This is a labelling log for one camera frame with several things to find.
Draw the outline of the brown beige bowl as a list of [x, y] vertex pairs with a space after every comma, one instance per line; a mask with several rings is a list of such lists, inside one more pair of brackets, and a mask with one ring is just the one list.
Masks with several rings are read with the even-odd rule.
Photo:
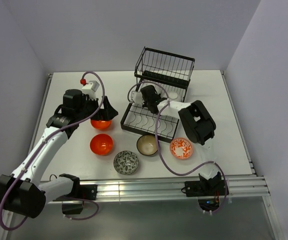
[[158, 152], [155, 136], [140, 136], [136, 142], [136, 148], [141, 155], [152, 157]]

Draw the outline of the black white patterned bowl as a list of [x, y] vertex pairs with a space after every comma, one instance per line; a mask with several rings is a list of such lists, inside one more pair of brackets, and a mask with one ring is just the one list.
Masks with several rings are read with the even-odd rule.
[[133, 174], [139, 166], [137, 155], [129, 150], [124, 150], [116, 154], [113, 160], [115, 171], [121, 175]]

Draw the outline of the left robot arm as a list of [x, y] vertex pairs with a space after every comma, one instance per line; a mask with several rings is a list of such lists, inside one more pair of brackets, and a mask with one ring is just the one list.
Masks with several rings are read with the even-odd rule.
[[110, 121], [118, 115], [107, 96], [92, 99], [78, 89], [69, 89], [63, 102], [49, 118], [44, 133], [23, 163], [10, 175], [0, 176], [0, 211], [8, 210], [36, 218], [44, 206], [58, 198], [75, 200], [80, 196], [80, 179], [63, 173], [41, 184], [41, 178], [58, 150], [79, 124], [88, 119]]

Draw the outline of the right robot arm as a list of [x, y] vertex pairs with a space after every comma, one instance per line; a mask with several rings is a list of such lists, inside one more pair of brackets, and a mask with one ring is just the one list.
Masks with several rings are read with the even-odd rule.
[[[166, 97], [161, 97], [155, 86], [160, 88]], [[160, 116], [169, 116], [180, 119], [184, 132], [188, 139], [195, 144], [201, 145], [201, 163], [186, 173], [177, 173], [173, 171], [164, 160], [158, 135], [155, 133], [155, 140], [157, 143], [158, 154], [166, 169], [176, 176], [187, 176], [197, 170], [200, 170], [194, 190], [200, 195], [213, 194], [220, 184], [226, 182], [222, 180], [224, 173], [218, 164], [215, 162], [215, 155], [213, 150], [212, 139], [215, 136], [216, 124], [210, 113], [200, 100], [191, 103], [174, 101], [163, 87], [156, 84], [155, 86], [149, 84], [140, 89], [143, 106], [148, 107], [148, 110], [157, 115], [158, 121]]]

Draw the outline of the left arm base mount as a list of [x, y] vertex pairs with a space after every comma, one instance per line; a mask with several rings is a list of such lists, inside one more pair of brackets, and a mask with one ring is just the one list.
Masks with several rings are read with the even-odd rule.
[[[79, 190], [74, 196], [61, 196], [54, 200], [55, 203], [62, 203], [62, 213], [65, 217], [79, 220], [89, 219], [94, 217], [99, 211], [99, 205], [95, 202], [97, 197], [97, 184], [82, 184]], [[74, 215], [80, 215], [83, 210], [86, 209], [86, 204], [92, 204], [95, 206], [95, 211], [88, 217], [74, 217]]]

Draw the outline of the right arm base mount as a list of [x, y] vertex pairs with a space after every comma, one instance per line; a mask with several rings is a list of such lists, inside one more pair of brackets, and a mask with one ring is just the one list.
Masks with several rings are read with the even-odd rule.
[[223, 197], [225, 194], [229, 195], [229, 190], [224, 180], [220, 180], [217, 183], [201, 180], [185, 181], [181, 192], [187, 197], [210, 197], [217, 195]]

